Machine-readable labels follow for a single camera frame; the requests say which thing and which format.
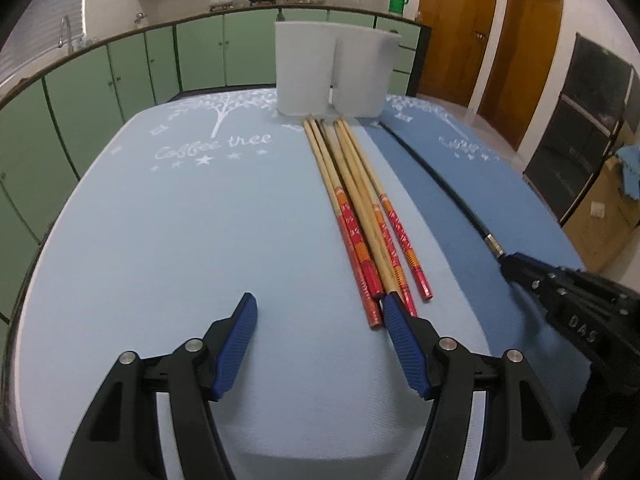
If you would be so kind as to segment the white window blind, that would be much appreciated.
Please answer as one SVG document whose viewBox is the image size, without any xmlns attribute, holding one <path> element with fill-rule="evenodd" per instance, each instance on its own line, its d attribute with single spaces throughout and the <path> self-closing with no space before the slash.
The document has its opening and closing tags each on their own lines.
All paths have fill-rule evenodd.
<svg viewBox="0 0 640 480">
<path fill-rule="evenodd" d="M 58 48 L 61 18 L 67 15 L 73 41 L 85 36 L 85 0 L 32 0 L 1 50 L 1 81 Z"/>
</svg>

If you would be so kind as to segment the dark blue placemat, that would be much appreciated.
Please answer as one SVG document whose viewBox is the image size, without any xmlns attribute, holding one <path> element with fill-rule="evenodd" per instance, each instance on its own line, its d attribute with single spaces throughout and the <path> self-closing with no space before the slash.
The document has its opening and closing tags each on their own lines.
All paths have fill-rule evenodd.
<svg viewBox="0 0 640 480">
<path fill-rule="evenodd" d="M 441 106 L 388 96 L 354 130 L 418 255 L 433 299 L 419 310 L 439 333 L 498 356 L 521 350 L 563 418 L 576 410 L 589 363 L 508 283 L 471 223 L 414 160 L 420 155 L 465 200 L 506 252 L 579 269 L 582 259 L 521 175 Z"/>
</svg>

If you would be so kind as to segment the right wooden door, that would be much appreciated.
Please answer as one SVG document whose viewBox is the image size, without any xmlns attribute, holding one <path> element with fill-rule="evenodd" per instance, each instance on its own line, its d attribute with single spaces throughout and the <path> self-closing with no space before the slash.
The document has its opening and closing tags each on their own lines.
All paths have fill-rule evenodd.
<svg viewBox="0 0 640 480">
<path fill-rule="evenodd" d="M 520 147 L 558 44 L 563 0 L 508 0 L 478 112 L 511 148 Z"/>
</svg>

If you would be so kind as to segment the wooden door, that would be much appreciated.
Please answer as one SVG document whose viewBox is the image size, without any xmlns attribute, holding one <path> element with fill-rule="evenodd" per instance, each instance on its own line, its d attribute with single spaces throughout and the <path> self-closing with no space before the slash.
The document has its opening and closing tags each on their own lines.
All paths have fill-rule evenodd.
<svg viewBox="0 0 640 480">
<path fill-rule="evenodd" d="M 563 0 L 508 0 L 478 112 L 511 148 L 520 147 L 558 44 Z"/>
<path fill-rule="evenodd" d="M 482 66 L 497 0 L 420 0 L 431 29 L 419 92 L 468 106 Z"/>
</svg>

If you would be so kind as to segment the blue cloth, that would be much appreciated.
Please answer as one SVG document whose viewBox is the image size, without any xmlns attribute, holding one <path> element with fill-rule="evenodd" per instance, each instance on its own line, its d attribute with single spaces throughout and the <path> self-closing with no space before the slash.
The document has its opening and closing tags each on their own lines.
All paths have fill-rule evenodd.
<svg viewBox="0 0 640 480">
<path fill-rule="evenodd" d="M 624 192 L 633 200 L 640 200 L 640 148 L 627 145 L 615 153 L 622 164 Z"/>
</svg>

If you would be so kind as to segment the black chopstick silver band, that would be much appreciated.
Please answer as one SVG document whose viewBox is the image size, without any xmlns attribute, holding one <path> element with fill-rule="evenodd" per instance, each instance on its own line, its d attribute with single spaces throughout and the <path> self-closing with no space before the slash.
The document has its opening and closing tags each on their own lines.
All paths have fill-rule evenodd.
<svg viewBox="0 0 640 480">
<path fill-rule="evenodd" d="M 333 161 L 337 162 L 337 155 L 340 154 L 340 151 L 335 147 L 334 134 L 332 133 L 330 126 L 324 119 L 320 120 L 319 126 L 323 141 L 326 144 L 326 149 L 331 154 Z"/>
</svg>

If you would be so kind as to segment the chrome kitchen faucet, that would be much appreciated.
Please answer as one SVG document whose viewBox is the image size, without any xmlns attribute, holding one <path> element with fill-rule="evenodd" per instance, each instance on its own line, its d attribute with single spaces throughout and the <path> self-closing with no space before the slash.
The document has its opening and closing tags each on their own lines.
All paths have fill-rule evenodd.
<svg viewBox="0 0 640 480">
<path fill-rule="evenodd" d="M 72 54 L 74 52 L 72 25 L 70 24 L 70 18 L 67 15 L 64 15 L 61 18 L 60 36 L 58 36 L 58 48 L 62 49 L 62 47 L 66 47 L 68 54 Z"/>
</svg>

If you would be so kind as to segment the light blue placemat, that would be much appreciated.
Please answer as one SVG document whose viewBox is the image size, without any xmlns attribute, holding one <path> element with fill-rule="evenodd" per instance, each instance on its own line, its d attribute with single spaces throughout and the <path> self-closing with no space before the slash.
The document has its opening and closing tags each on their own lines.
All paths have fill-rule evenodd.
<svg viewBox="0 0 640 480">
<path fill-rule="evenodd" d="M 17 428 L 56 478 L 126 350 L 174 351 L 246 292 L 256 332 L 213 412 L 241 479 L 401 479 L 430 407 L 370 330 L 302 126 L 271 92 L 224 119 L 204 101 L 137 114 L 44 244 L 17 330 Z"/>
</svg>

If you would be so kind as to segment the white two-compartment utensil holder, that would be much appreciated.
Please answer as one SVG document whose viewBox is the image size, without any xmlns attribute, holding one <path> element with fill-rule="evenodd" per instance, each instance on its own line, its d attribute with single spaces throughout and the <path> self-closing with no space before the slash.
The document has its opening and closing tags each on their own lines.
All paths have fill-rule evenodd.
<svg viewBox="0 0 640 480">
<path fill-rule="evenodd" d="M 363 26 L 274 24 L 277 110 L 292 117 L 329 110 L 375 118 L 385 106 L 400 36 Z"/>
</svg>

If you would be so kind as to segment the green lower kitchen cabinets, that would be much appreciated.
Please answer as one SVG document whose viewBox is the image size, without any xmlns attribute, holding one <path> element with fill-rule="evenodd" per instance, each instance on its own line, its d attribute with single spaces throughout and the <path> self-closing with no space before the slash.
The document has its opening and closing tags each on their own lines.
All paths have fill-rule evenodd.
<svg viewBox="0 0 640 480">
<path fill-rule="evenodd" d="M 1 330 L 42 241 L 80 179 L 142 110 L 205 91 L 272 86 L 276 24 L 315 21 L 396 32 L 390 93 L 413 96 L 431 26 L 334 6 L 256 6 L 151 26 L 76 52 L 1 100 Z"/>
</svg>

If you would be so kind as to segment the silver kettle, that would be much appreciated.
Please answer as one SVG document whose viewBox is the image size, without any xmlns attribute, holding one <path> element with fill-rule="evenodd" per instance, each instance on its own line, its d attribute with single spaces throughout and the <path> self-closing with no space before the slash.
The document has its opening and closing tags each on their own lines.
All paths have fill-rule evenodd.
<svg viewBox="0 0 640 480">
<path fill-rule="evenodd" d="M 134 18 L 134 24 L 136 26 L 143 26 L 146 23 L 146 14 L 143 12 L 138 12 L 136 17 Z"/>
</svg>

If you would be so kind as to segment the cardboard box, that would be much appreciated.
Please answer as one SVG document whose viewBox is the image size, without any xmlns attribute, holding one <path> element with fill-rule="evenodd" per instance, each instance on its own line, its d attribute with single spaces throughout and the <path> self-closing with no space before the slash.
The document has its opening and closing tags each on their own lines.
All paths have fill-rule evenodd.
<svg viewBox="0 0 640 480">
<path fill-rule="evenodd" d="M 639 222 L 639 202 L 624 193 L 623 164 L 610 156 L 563 231 L 587 271 L 597 273 L 627 246 Z"/>
</svg>

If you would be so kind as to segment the red-handled bamboo chopstick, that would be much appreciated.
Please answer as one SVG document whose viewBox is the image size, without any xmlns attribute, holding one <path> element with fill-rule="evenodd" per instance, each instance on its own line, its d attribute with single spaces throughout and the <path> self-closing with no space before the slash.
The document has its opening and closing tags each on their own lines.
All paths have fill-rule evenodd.
<svg viewBox="0 0 640 480">
<path fill-rule="evenodd" d="M 343 159 L 357 189 L 355 202 L 358 214 L 366 231 L 367 242 L 374 257 L 386 292 L 398 292 L 410 315 L 416 316 L 416 306 L 410 288 L 401 269 L 395 245 L 390 238 L 382 210 L 375 198 L 367 171 L 357 152 L 355 142 L 344 119 L 336 120 L 333 128 Z"/>
<path fill-rule="evenodd" d="M 317 123 L 317 125 L 319 127 L 319 131 L 321 133 L 320 126 L 319 126 L 319 122 L 320 122 L 321 119 L 318 120 L 318 119 L 314 118 L 314 120 L 316 121 L 316 123 Z M 337 155 L 337 162 L 333 162 L 333 163 L 334 163 L 335 169 L 337 171 L 337 174 L 341 179 L 342 185 L 344 186 L 344 190 L 348 195 L 350 204 L 352 205 L 352 209 L 354 210 L 354 213 L 356 214 L 356 218 L 359 221 L 361 233 L 363 235 L 364 241 L 366 242 L 366 244 L 368 246 L 368 249 L 369 249 L 369 252 L 370 252 L 370 256 L 371 256 L 371 258 L 373 260 L 373 263 L 375 264 L 374 257 L 372 255 L 371 249 L 370 249 L 369 244 L 367 242 L 366 231 L 364 230 L 363 224 L 361 222 L 363 217 L 361 217 L 358 214 L 358 211 L 356 209 L 357 203 L 355 202 L 355 200 L 356 200 L 356 198 L 358 198 L 357 189 L 356 189 L 354 181 L 352 180 L 352 176 L 350 175 L 350 173 L 348 171 L 348 168 L 346 167 L 345 161 L 344 161 L 342 153 L 341 153 L 340 146 L 338 145 L 338 142 L 337 142 L 337 137 L 336 137 L 334 128 L 332 128 L 332 127 L 330 127 L 330 128 L 331 128 L 332 133 L 334 134 L 335 147 L 340 151 L 340 154 Z M 378 300 L 376 300 L 377 303 L 379 303 L 380 300 L 386 295 L 386 290 L 385 290 L 385 287 L 383 285 L 382 280 L 381 280 L 381 283 L 382 283 L 382 287 L 383 287 L 383 292 L 382 292 L 381 297 L 378 298 Z"/>
<path fill-rule="evenodd" d="M 376 300 L 383 292 L 382 283 L 375 264 L 360 230 L 359 221 L 352 209 L 341 179 L 337 174 L 332 157 L 324 144 L 319 127 L 312 117 L 305 118 L 303 127 L 314 153 L 322 181 L 334 210 L 338 228 L 341 231 L 352 273 L 360 293 L 364 314 L 371 330 L 383 326 L 380 308 Z"/>
<path fill-rule="evenodd" d="M 356 134 L 352 131 L 352 127 L 349 125 L 345 118 L 341 118 L 338 122 L 341 124 L 343 130 L 345 131 L 346 136 L 349 137 L 349 141 L 352 144 L 352 149 L 357 153 L 356 157 L 358 158 L 363 171 L 366 173 L 370 185 L 372 185 L 372 188 L 375 190 L 376 196 L 378 196 L 378 202 L 381 204 L 386 214 L 386 218 L 390 222 L 390 225 L 394 230 L 396 240 L 398 240 L 399 242 L 399 246 L 408 263 L 409 269 L 414 281 L 416 282 L 416 287 L 420 292 L 422 300 L 430 301 L 433 298 L 431 285 L 428 284 L 426 275 L 422 270 L 420 260 L 410 243 L 408 234 L 406 233 L 404 226 L 399 219 L 397 211 L 390 201 L 390 198 L 386 194 L 382 182 L 376 174 L 372 164 L 370 163 L 366 152 L 361 147 Z"/>
</svg>

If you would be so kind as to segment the left wooden door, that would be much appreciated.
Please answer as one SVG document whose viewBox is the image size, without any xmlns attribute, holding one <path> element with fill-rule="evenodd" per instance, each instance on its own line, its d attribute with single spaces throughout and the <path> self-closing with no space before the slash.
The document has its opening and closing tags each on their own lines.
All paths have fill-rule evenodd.
<svg viewBox="0 0 640 480">
<path fill-rule="evenodd" d="M 431 29 L 419 92 L 468 106 L 482 66 L 497 0 L 420 0 Z"/>
</svg>

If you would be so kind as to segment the black glass cabinet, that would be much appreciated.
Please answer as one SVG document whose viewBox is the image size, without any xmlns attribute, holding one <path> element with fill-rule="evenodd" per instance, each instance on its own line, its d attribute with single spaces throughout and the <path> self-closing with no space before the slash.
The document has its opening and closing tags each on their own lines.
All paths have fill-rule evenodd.
<svg viewBox="0 0 640 480">
<path fill-rule="evenodd" d="M 617 54 L 575 36 L 558 102 L 525 180 L 561 224 L 582 201 L 620 140 L 639 125 L 639 72 Z"/>
</svg>

